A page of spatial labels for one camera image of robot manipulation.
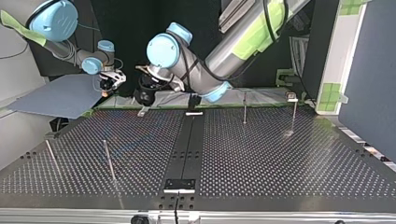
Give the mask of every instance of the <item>blue joint cap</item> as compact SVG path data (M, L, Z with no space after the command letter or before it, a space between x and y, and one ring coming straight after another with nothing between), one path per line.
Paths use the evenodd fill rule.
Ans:
M231 88L231 85L229 82L223 82L220 87L215 89L214 91L201 95L204 99L206 99L209 103L215 103L217 100L219 100L224 93Z
M90 57L82 61L81 67L86 73L96 75L102 71L103 64L99 59Z
M166 30L180 36L188 45L190 45L190 42L192 41L192 33L184 26L176 22L172 22Z
M44 2L36 10L48 2L50 1ZM42 34L50 41L62 42L76 31L77 26L78 12L75 6L67 0L61 0L35 16L29 29Z
M179 57L179 46L177 41L168 34L156 35L148 43L147 55L149 61L161 68L175 66Z
M108 40L101 40L98 42L98 48L107 51L107 52L115 52L116 49L114 48L114 44Z

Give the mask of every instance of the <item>gray sheet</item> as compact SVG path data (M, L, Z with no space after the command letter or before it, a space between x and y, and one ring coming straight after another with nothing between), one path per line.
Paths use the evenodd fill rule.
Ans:
M368 3L346 86L349 101L339 119L352 132L396 161L394 22L396 1Z
M67 75L23 96L8 108L32 114L76 119L101 98L97 77Z

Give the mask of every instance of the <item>white wall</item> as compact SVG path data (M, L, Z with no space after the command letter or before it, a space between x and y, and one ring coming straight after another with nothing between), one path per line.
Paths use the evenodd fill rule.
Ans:
M0 58L17 54L26 42L13 30L0 25ZM0 59L0 169L43 141L50 132L51 117L9 111L5 106L18 97L45 85L32 51Z

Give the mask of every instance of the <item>robotic arm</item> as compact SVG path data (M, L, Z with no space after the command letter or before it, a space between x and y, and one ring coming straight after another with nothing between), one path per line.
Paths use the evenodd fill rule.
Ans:
M98 51L92 53L77 49L68 41L78 26L78 12L70 1L0 0L0 10L24 26L21 29L28 29L43 36L46 41L42 46L52 52L54 57L73 63L90 75L99 74L104 96L126 81L126 76L121 70L114 68L113 43L101 40L98 42Z
M148 43L150 65L143 70L154 81L143 85L142 91L149 91L153 83L161 80L179 90L184 90L184 85L190 86L208 102L216 102L232 87L228 82L230 77L239 73L238 69L249 58L275 42L276 31L281 31L308 2L232 1L220 17L220 30L225 32L225 37L204 61L189 49L192 33L180 24L171 23L165 33L156 35Z

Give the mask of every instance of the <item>perforated metal table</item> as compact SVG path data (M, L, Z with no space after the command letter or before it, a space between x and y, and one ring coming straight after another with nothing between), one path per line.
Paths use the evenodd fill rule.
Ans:
M0 171L0 207L396 214L396 174L299 107L97 111ZM113 162L112 179L103 140ZM168 179L195 193L164 194Z

